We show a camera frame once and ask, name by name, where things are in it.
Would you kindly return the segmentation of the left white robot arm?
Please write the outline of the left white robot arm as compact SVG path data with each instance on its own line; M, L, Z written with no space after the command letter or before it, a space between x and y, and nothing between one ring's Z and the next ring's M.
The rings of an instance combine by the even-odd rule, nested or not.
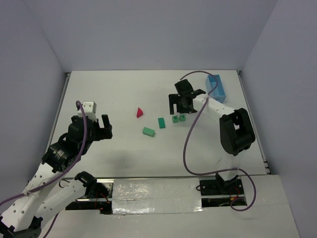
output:
M12 205L0 215L0 233L5 238L37 238L42 228L72 201L81 198L108 199L109 189L88 172L80 172L69 184L50 196L65 176L65 171L85 155L94 141L112 138L108 115L98 119L73 116L68 132L52 144L24 191L13 198Z

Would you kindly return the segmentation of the green F cube block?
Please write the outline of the green F cube block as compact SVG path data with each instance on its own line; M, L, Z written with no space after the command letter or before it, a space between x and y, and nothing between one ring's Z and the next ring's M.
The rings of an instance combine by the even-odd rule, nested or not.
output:
M181 122L186 121L186 116L184 114L179 115L179 121L181 121Z

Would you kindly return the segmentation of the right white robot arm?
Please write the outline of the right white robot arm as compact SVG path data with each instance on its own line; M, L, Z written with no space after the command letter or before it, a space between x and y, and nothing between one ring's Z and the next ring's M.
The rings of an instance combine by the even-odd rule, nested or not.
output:
M256 136L245 108L226 106L219 97L223 94L221 80L214 75L207 77L207 90L195 90L187 79L175 84L176 93L170 94L170 114L205 114L219 126L220 145L228 155L213 174L221 178L221 186L237 179L242 154L250 149Z

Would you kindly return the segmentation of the green G cube block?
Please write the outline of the green G cube block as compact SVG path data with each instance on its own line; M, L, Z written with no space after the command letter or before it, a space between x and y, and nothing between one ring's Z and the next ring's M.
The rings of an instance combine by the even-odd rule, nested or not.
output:
M179 117L176 116L176 115L172 116L172 122L173 123L178 123L179 122Z

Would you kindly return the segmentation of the blue plastic box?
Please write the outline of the blue plastic box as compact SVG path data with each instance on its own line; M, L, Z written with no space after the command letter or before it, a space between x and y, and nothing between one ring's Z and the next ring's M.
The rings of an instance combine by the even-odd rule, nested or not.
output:
M226 98L226 94L221 82L220 75L208 75L206 78L206 89L207 91L211 91L210 97L215 99L216 101L223 103Z

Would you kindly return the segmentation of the red triangular wood block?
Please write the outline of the red triangular wood block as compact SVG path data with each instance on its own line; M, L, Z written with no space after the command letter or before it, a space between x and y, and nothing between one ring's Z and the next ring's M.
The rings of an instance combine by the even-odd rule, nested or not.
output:
M141 117L143 115L143 111L140 109L140 108L138 108L137 109L137 113L136 113L136 118L139 118L139 117Z

